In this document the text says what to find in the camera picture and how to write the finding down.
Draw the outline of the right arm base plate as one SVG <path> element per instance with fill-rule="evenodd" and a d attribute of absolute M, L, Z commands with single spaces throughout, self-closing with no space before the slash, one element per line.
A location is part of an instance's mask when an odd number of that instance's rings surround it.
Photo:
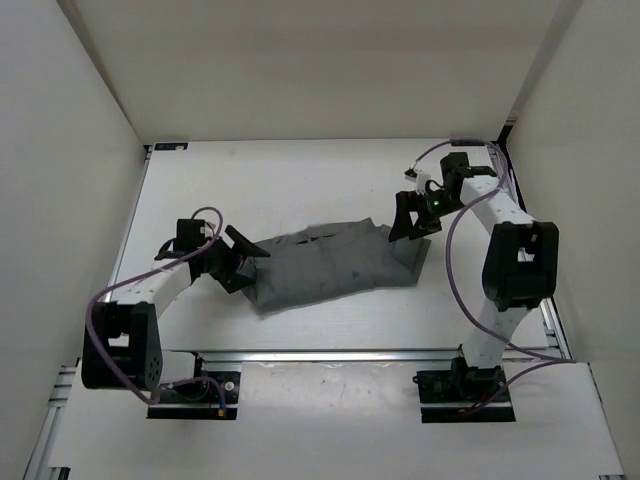
<path fill-rule="evenodd" d="M 501 366 L 470 367 L 462 356 L 448 370 L 420 370 L 417 386 L 423 423 L 510 423 L 516 421 Z"/>

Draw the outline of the grey pleated skirt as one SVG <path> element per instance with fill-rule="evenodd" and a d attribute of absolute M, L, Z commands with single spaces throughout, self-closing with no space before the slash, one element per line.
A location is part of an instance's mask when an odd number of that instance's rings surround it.
<path fill-rule="evenodd" d="M 390 242 L 390 227 L 369 218 L 310 225 L 262 240 L 265 258 L 248 259 L 241 273 L 255 284 L 242 293 L 261 315 L 318 304 L 375 289 L 417 285 L 431 241 Z"/>

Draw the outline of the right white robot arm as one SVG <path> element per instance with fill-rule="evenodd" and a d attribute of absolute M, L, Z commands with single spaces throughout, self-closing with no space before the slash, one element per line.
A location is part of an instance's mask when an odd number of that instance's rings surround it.
<path fill-rule="evenodd" d="M 481 273 L 485 296 L 479 315 L 469 314 L 474 330 L 461 346 L 466 365 L 449 375 L 449 387 L 470 400 L 486 384 L 483 372 L 500 366 L 520 322 L 556 289 L 559 229 L 522 210 L 489 166 L 473 166 L 462 151 L 440 161 L 441 182 L 417 166 L 405 172 L 413 182 L 396 194 L 391 241 L 417 239 L 442 229 L 441 219 L 460 221 L 471 212 L 489 234 Z"/>

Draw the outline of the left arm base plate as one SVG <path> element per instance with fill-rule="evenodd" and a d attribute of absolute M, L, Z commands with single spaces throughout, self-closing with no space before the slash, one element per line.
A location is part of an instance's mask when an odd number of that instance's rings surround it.
<path fill-rule="evenodd" d="M 149 420 L 234 421 L 239 410 L 241 369 L 201 363 L 196 373 L 214 380 L 173 386 L 161 391 L 147 408 Z"/>

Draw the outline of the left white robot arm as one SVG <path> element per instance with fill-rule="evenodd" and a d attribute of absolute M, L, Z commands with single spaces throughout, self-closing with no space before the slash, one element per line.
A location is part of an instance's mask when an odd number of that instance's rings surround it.
<path fill-rule="evenodd" d="M 161 385 L 163 353 L 158 320 L 169 305 L 203 275 L 231 294 L 255 280 L 239 270 L 249 258 L 270 254 L 229 225 L 220 230 L 203 219 L 179 219 L 176 234 L 159 249 L 154 268 L 115 285 L 124 294 L 109 302 L 100 293 L 88 307 L 81 378 L 88 389 L 135 393 Z"/>

